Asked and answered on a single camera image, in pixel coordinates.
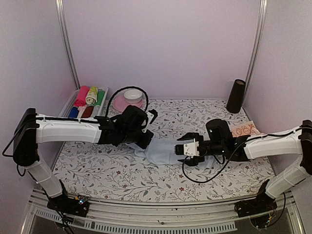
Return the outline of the light blue towel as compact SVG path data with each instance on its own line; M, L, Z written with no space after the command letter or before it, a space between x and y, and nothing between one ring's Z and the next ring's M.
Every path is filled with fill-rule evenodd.
M174 139L153 138L146 149L140 148L135 143L126 145L134 149L134 154L137 157L145 158L154 165L182 165L182 162L179 160L184 160L186 157L175 154L175 145L177 145L177 142Z

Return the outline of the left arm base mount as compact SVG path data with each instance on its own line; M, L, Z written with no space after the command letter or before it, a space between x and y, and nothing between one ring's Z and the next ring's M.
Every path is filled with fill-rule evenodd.
M86 217L89 211L90 203L79 195L75 198L71 198L67 193L62 193L60 196L48 198L47 208L55 210L60 214L69 214L80 217Z

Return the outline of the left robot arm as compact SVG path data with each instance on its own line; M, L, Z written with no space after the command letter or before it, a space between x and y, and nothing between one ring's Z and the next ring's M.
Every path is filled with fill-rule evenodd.
M72 200L39 156L38 144L79 141L118 146L134 143L146 149L154 135L148 126L156 117L156 110L145 112L132 105L120 115L94 118L49 117L29 108L14 132L13 161L30 173L61 211L67 212L73 206Z

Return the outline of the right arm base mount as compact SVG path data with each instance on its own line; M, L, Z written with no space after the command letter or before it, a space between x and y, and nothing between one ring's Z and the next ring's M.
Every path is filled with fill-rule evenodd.
M242 200L234 205L234 210L238 217L246 217L268 212L277 208L275 199L264 196L257 196L249 200Z

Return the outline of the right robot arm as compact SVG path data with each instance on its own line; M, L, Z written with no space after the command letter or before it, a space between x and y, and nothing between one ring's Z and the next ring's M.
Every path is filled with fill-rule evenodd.
M228 162L245 162L265 156L297 154L299 158L279 175L265 181L252 202L255 212L261 213L291 187L312 175L312 122L305 120L292 130L252 137L234 137L225 120L206 123L209 140L198 133L180 138L185 144L175 146L175 154L184 156L183 165L196 166L206 156L223 156Z

